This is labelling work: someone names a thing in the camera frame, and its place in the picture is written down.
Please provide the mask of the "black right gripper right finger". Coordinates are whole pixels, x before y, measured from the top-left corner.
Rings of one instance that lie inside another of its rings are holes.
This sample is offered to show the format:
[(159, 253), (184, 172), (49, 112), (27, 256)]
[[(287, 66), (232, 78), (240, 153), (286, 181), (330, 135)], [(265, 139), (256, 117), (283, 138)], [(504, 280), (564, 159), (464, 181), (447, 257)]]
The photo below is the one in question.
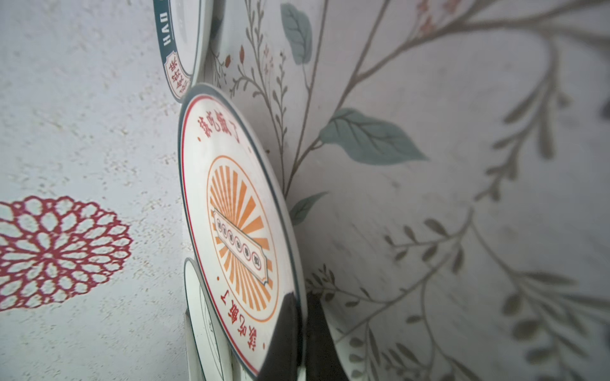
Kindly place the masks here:
[(308, 319), (305, 329), (305, 368), (307, 381), (348, 381), (338, 358), (320, 297), (308, 293)]

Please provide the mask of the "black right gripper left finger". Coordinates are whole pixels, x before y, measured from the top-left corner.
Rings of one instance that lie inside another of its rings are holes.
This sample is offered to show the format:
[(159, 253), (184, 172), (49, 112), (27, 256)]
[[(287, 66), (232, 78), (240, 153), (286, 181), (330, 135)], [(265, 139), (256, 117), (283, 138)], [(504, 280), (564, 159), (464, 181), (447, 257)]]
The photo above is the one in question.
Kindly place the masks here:
[(296, 381), (300, 365), (301, 314), (293, 293), (284, 296), (258, 381)]

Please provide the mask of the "sunburst plate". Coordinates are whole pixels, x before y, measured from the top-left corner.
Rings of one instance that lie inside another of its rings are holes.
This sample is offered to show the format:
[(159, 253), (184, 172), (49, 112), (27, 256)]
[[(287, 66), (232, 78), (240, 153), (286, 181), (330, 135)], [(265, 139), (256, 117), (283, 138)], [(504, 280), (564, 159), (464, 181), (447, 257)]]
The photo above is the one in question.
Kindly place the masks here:
[(284, 296), (308, 304), (292, 221), (254, 128), (217, 87), (184, 98), (178, 159), (187, 227), (215, 317), (233, 354), (257, 379)]

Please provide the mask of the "white alarm clock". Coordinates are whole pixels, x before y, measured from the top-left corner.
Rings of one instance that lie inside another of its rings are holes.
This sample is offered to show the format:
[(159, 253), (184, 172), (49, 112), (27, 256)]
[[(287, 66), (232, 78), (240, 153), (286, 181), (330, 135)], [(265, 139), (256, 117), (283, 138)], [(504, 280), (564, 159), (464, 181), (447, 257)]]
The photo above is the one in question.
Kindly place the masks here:
[(199, 265), (184, 261), (185, 337), (190, 380), (237, 380), (230, 346), (210, 305)]

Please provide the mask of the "green rim text plate right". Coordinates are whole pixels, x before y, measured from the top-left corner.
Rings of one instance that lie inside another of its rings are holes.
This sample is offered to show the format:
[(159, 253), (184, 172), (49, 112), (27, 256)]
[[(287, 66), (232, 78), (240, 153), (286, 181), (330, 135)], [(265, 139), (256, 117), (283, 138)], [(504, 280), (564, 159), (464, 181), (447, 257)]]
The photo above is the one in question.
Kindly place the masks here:
[(154, 0), (163, 73), (174, 100), (182, 103), (198, 82), (211, 39), (213, 0)]

